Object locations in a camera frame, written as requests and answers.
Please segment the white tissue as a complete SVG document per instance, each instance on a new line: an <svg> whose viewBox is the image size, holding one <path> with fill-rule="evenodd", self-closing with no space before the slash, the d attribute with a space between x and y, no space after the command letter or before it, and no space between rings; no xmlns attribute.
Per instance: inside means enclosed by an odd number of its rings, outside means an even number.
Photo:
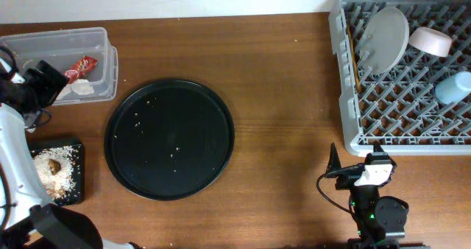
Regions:
<svg viewBox="0 0 471 249"><path fill-rule="evenodd" d="M94 93L93 86L86 79L78 79L72 84L68 84L57 96L57 100L63 99L70 93L75 93L78 95L89 95Z"/></svg>

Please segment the red snack wrapper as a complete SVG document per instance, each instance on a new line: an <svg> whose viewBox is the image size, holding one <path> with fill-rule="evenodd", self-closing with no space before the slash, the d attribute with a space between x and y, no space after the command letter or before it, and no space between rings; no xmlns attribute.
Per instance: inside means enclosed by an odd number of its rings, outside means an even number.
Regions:
<svg viewBox="0 0 471 249"><path fill-rule="evenodd" d="M68 84L74 83L79 78L85 76L88 72L94 70L97 63L98 60L84 55L69 70L65 72L65 76L68 78Z"/></svg>

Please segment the wooden chopstick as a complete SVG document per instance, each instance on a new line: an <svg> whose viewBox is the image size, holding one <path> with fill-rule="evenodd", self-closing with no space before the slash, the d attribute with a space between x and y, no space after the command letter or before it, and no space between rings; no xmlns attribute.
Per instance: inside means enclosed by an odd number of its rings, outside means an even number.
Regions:
<svg viewBox="0 0 471 249"><path fill-rule="evenodd" d="M351 35L349 26L347 26L346 31L347 31L347 35L348 35L348 38L349 38L350 55L351 55L352 62L353 62L353 72L354 72L354 78L355 78L355 89L356 89L357 93L360 94L361 93L361 84L360 84L360 81L359 81L358 67L357 67L356 60L355 60L353 37Z"/></svg>
<svg viewBox="0 0 471 249"><path fill-rule="evenodd" d="M355 76L355 88L358 94L361 93L361 84L359 80L359 74L358 74L358 67L356 64L356 59L355 59L355 52L354 52L354 46L353 46L353 39L350 38L350 50L351 50L351 55L353 59L353 70L354 70L354 76Z"/></svg>

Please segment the light blue cup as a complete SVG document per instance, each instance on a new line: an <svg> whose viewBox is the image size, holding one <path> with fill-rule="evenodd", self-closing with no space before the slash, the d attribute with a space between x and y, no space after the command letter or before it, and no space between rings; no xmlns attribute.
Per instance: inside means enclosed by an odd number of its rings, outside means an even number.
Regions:
<svg viewBox="0 0 471 249"><path fill-rule="evenodd" d="M461 71L443 80L435 89L437 100L446 105L462 101L470 94L470 80L468 71Z"/></svg>

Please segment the white plate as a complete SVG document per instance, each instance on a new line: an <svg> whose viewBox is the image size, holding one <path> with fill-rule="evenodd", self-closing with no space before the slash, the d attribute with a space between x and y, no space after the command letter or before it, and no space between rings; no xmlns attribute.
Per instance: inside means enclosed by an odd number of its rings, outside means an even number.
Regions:
<svg viewBox="0 0 471 249"><path fill-rule="evenodd" d="M363 33L364 42L358 47L360 65L371 68L371 74L390 71L402 59L409 39L409 25L405 15L395 7L382 9L372 17Z"/></svg>

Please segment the white bowl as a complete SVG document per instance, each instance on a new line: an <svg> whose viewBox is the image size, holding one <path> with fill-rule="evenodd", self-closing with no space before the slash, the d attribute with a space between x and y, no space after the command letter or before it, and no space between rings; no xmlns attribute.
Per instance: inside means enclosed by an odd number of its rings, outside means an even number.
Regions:
<svg viewBox="0 0 471 249"><path fill-rule="evenodd" d="M452 42L450 36L427 27L417 28L408 39L414 48L437 57L447 57Z"/></svg>

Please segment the brown food scrap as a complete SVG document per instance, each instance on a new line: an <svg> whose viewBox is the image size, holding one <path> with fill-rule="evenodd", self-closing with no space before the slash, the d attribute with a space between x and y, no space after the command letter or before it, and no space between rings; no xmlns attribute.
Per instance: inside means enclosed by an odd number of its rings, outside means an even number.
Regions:
<svg viewBox="0 0 471 249"><path fill-rule="evenodd" d="M54 159L49 159L48 165L52 175L56 175L62 169L61 163Z"/></svg>

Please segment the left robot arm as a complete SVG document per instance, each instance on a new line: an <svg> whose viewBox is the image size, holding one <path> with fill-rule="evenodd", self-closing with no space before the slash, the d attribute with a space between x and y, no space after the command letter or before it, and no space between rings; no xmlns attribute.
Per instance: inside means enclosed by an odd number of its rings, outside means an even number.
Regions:
<svg viewBox="0 0 471 249"><path fill-rule="evenodd" d="M1 73L1 247L136 248L103 239L84 214L53 203L26 142L25 118L52 105L68 78L43 60L22 83L12 81L17 71Z"/></svg>

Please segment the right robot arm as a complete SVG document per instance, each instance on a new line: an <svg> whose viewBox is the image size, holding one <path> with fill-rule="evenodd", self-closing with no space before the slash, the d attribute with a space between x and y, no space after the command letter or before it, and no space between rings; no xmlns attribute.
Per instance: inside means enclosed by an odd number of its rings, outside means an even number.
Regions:
<svg viewBox="0 0 471 249"><path fill-rule="evenodd" d="M390 182L396 167L396 162L377 142L373 144L373 151L367 154L364 162L343 167L336 146L331 144L326 172L318 177L316 187L324 199L347 212L354 220L359 238L348 239L348 248L426 247L424 244L400 243L406 236L409 204L397 197L380 196L379 188ZM335 179L336 190L347 190L350 193L348 207L340 206L321 190L319 183L324 178Z"/></svg>

